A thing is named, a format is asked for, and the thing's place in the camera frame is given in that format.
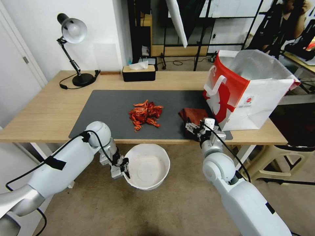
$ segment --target red cloth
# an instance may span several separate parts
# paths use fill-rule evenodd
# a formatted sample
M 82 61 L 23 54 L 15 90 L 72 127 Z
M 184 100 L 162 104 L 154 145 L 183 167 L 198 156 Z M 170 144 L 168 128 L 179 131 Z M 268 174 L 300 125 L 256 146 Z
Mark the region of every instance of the red cloth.
M 187 118 L 189 117 L 190 121 L 196 125 L 200 125 L 200 120 L 208 117 L 205 109 L 197 108 L 183 108 L 178 114 L 185 123 L 187 121 Z

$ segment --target lamp arm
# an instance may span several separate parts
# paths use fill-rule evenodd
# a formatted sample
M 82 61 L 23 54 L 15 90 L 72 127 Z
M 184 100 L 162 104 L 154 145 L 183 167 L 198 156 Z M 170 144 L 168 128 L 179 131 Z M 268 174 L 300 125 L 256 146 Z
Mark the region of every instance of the lamp arm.
M 70 55 L 68 54 L 67 50 L 64 47 L 64 44 L 67 42 L 65 39 L 63 39 L 63 37 L 60 37 L 59 39 L 57 39 L 57 42 L 59 43 L 60 47 L 62 48 L 62 50 L 65 52 L 65 54 L 67 55 L 67 57 L 70 60 L 71 65 L 73 66 L 73 68 L 75 69 L 76 73 L 78 74 L 78 76 L 81 76 L 81 69 L 78 66 L 78 64 L 72 60 L 72 58 L 70 57 Z

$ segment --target door hinge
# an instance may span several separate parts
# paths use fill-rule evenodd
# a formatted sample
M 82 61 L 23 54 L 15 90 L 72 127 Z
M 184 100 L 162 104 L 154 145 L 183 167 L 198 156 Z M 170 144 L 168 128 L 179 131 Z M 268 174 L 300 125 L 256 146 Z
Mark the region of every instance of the door hinge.
M 26 64 L 29 63 L 28 59 L 26 57 L 23 57 L 23 60 L 25 61 Z

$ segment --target bag handle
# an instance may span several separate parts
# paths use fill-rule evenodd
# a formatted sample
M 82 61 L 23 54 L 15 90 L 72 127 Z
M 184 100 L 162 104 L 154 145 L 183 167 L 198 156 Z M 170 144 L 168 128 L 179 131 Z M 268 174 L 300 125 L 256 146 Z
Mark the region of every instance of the bag handle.
M 213 65 L 213 66 L 210 68 L 210 70 L 209 70 L 209 72 L 208 72 L 208 74 L 207 74 L 207 83 L 206 83 L 206 84 L 204 85 L 204 87 L 203 87 L 204 90 L 206 90 L 206 92 L 209 94 L 209 96 L 213 96 L 213 95 L 215 95 L 215 94 L 218 92 L 221 83 L 224 83 L 224 84 L 226 83 L 226 77 L 225 77 L 224 75 L 220 75 L 219 78 L 218 78 L 218 80 L 216 81 L 216 84 L 213 86 L 213 88 L 210 88 L 210 86 L 208 85 L 208 83 L 211 82 L 211 71 L 212 71 L 213 69 L 216 69 L 216 66 L 215 66 L 215 65 Z

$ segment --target lamp shade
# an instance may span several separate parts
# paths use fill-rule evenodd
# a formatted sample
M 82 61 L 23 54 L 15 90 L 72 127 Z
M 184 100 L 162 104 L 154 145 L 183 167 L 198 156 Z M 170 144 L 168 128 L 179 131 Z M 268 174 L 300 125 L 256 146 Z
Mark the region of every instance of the lamp shade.
M 61 24 L 61 32 L 64 39 L 69 43 L 80 43 L 87 34 L 86 25 L 83 21 L 69 18 L 66 14 L 60 13 L 57 20 Z

